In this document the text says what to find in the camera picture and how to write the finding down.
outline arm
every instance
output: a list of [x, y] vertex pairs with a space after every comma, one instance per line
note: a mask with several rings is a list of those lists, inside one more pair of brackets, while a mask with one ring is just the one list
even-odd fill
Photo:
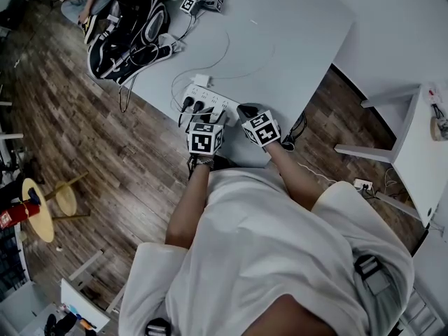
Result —
[[196, 166], [187, 189], [169, 220], [165, 244], [190, 248], [196, 235], [197, 224], [204, 212], [209, 175], [209, 166]]
[[79, 22], [81, 24], [84, 23], [84, 21], [87, 20], [87, 18], [90, 15], [90, 11], [92, 10], [92, 6], [95, 3], [95, 0], [87, 0], [87, 3], [85, 4], [83, 12], [79, 15]]
[[319, 184], [301, 169], [279, 142], [272, 142], [265, 148], [277, 166], [291, 199], [311, 211], [323, 193]]

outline plug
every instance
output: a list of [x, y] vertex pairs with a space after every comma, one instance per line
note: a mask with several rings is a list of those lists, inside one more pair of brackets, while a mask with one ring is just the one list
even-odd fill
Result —
[[204, 102], [196, 101], [195, 105], [193, 106], [193, 113], [197, 113], [201, 111], [203, 108], [204, 108]]
[[177, 121], [177, 127], [181, 127], [181, 123], [182, 123], [182, 113], [184, 113], [185, 112], [185, 110], [188, 108], [188, 107], [190, 107], [192, 104], [193, 104], [193, 102], [194, 102], [195, 100], [192, 98], [192, 97], [190, 97], [190, 96], [188, 96], [187, 98], [185, 98], [184, 100], [183, 100], [183, 105], [182, 105], [182, 109], [181, 109], [181, 114], [179, 115], [179, 119], [178, 119], [178, 121]]
[[[201, 111], [203, 108], [204, 108], [204, 102], [202, 102], [202, 101], [195, 102], [195, 105], [193, 106], [193, 113], [191, 115], [190, 122], [195, 117], [195, 113], [197, 113], [198, 111]], [[190, 123], [188, 123], [188, 126], [185, 129], [185, 133], [188, 133], [189, 130], [190, 130]]]
[[190, 97], [190, 96], [188, 96], [187, 98], [185, 98], [185, 99], [183, 100], [182, 113], [185, 112], [185, 110], [186, 110], [188, 107], [192, 106], [194, 101], [195, 101], [195, 100], [194, 100], [192, 97]]

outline stool leg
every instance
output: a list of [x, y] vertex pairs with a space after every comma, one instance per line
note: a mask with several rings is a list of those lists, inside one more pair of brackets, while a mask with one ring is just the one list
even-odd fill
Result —
[[82, 173], [80, 176], [77, 176], [76, 178], [73, 178], [71, 181], [68, 181], [66, 183], [67, 186], [71, 186], [73, 183], [76, 183], [77, 181], [79, 181], [80, 179], [84, 178], [85, 176], [87, 176], [89, 174], [89, 172], [85, 172]]
[[76, 219], [90, 218], [90, 214], [85, 216], [57, 216], [52, 218], [53, 221], [74, 221]]
[[62, 189], [64, 189], [67, 186], [71, 186], [73, 183], [76, 183], [77, 181], [79, 181], [80, 179], [84, 178], [85, 176], [87, 176], [89, 174], [89, 172], [85, 172], [82, 173], [80, 176], [77, 176], [76, 178], [72, 179], [71, 181], [68, 181], [67, 183], [64, 183], [63, 185], [61, 185], [60, 187], [54, 189], [51, 193], [47, 194], [45, 196], [45, 200], [50, 200], [52, 198], [54, 198], [56, 196], [56, 194], [58, 192], [60, 192]]

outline wooden floor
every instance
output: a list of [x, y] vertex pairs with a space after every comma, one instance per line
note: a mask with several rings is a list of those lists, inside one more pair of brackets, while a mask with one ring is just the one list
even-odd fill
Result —
[[[89, 172], [76, 190], [80, 212], [90, 212], [91, 218], [56, 223], [51, 244], [25, 225], [27, 263], [32, 279], [57, 302], [58, 281], [98, 249], [105, 250], [86, 290], [105, 309], [126, 282], [137, 245], [164, 239], [187, 182], [189, 154], [183, 132], [142, 99], [132, 98], [128, 112], [120, 112], [116, 86], [88, 75], [81, 31], [43, 2], [30, 2], [19, 30], [1, 48], [2, 99], [14, 103], [11, 113], [3, 110], [3, 118], [11, 132], [24, 133], [16, 143], [37, 157], [45, 192], [59, 180]], [[360, 98], [329, 70], [306, 109], [308, 128], [293, 155], [332, 179], [352, 182], [358, 177], [383, 190], [388, 165], [333, 150], [337, 143], [392, 147], [382, 124], [359, 104]], [[423, 234], [421, 225], [375, 199], [369, 202], [412, 250]], [[53, 213], [61, 215], [51, 204]], [[116, 330], [112, 322], [106, 334], [117, 335]]]

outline table leg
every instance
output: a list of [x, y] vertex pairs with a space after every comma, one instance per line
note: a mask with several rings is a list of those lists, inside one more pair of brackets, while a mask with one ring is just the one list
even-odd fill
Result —
[[3, 134], [0, 133], [0, 141], [4, 139], [19, 139], [23, 138], [23, 133]]
[[381, 192], [376, 192], [375, 197], [377, 197], [379, 200], [382, 200], [383, 202], [385, 202], [387, 204], [390, 204], [392, 207], [395, 207], [395, 208], [401, 210], [403, 213], [406, 213], [406, 214], [410, 215], [411, 217], [417, 219], [419, 222], [421, 222], [421, 218], [420, 218], [417, 210], [410, 207], [409, 205], [406, 205], [405, 203], [402, 203], [402, 202], [398, 201], [397, 199], [389, 197], [388, 195], [385, 195]]
[[93, 262], [103, 254], [104, 252], [102, 250], [98, 250], [95, 253], [95, 255], [93, 255], [89, 260], [84, 262], [84, 264], [82, 264], [79, 269], [77, 269], [72, 275], [69, 276], [69, 280], [73, 281], [74, 279], [79, 277], [79, 275], [81, 275], [83, 271], [85, 271], [89, 266], [91, 266], [91, 264], [93, 264]]
[[390, 93], [376, 94], [369, 99], [361, 102], [363, 108], [378, 107], [385, 104], [393, 104], [397, 102], [403, 102], [407, 99], [411, 99], [416, 93], [420, 91], [420, 86], [412, 87], [406, 90], [400, 90]]
[[338, 153], [354, 155], [355, 157], [378, 160], [380, 162], [392, 163], [392, 151], [386, 149], [376, 149], [368, 147], [348, 146], [346, 144], [337, 144], [335, 151]]
[[84, 216], [57, 216], [52, 218], [53, 221], [75, 221], [76, 219], [89, 218], [90, 214]]
[[121, 288], [120, 292], [114, 297], [111, 304], [106, 309], [106, 313], [110, 314], [117, 306], [118, 302], [121, 300], [123, 295], [125, 294], [126, 284]]

